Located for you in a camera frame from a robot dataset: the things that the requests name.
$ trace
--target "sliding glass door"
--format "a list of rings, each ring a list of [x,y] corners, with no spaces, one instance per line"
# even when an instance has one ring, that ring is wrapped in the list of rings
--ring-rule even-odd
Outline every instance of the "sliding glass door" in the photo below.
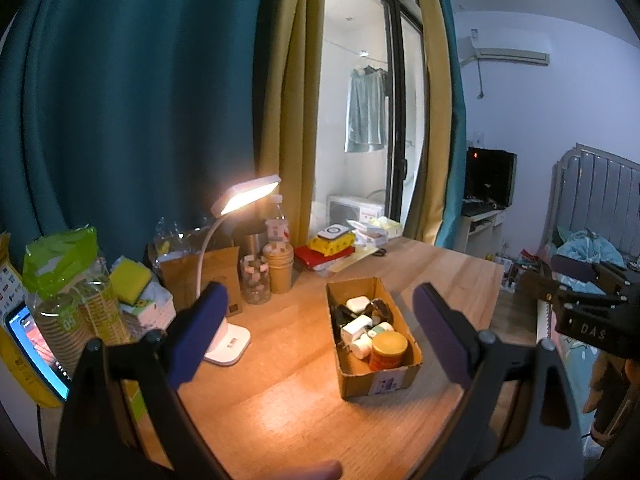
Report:
[[[405,76],[405,59],[422,73]],[[310,237],[406,217],[424,139],[421,59],[421,33],[397,0],[325,0]]]

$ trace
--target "headboard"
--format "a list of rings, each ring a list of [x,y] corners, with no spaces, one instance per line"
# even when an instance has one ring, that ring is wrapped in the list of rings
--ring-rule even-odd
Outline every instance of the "headboard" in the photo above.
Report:
[[[627,259],[640,255],[640,164],[576,144],[554,166],[545,239],[556,227],[589,229]]]

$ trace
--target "yellow lid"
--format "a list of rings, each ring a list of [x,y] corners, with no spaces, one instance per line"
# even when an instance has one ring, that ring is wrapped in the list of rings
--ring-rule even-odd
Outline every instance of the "yellow lid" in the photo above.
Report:
[[[381,332],[371,340],[371,344],[376,354],[396,357],[404,354],[409,342],[399,332]]]

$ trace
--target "yellow curtain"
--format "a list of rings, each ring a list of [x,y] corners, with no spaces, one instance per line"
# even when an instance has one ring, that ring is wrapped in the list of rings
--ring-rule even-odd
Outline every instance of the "yellow curtain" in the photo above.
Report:
[[[418,0],[429,81],[429,126],[404,235],[434,244],[444,215],[451,141],[449,43],[440,0]]]
[[[278,0],[273,17],[261,176],[277,173],[291,243],[306,243],[316,164],[324,0]]]

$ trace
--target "curtain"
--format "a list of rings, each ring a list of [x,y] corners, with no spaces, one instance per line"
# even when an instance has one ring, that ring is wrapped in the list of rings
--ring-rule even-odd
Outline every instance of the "curtain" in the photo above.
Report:
[[[462,90],[460,63],[458,62],[458,43],[456,41],[456,26],[453,22],[451,0],[440,0],[440,4],[442,5],[444,23],[447,29],[447,41],[449,43],[453,106],[449,176],[447,177],[444,215],[436,238],[436,245],[446,249],[453,249],[456,243],[460,214],[462,213],[462,199],[465,195],[466,107]]]
[[[451,147],[452,90],[449,43],[440,0],[418,0],[429,81],[428,142],[420,154],[404,236],[434,244],[445,211]]]
[[[260,0],[26,0],[0,54],[0,224],[92,224],[140,259],[160,217],[193,226],[255,176]]]
[[[324,0],[274,0],[260,175],[277,173],[294,246],[306,243],[316,163]]]

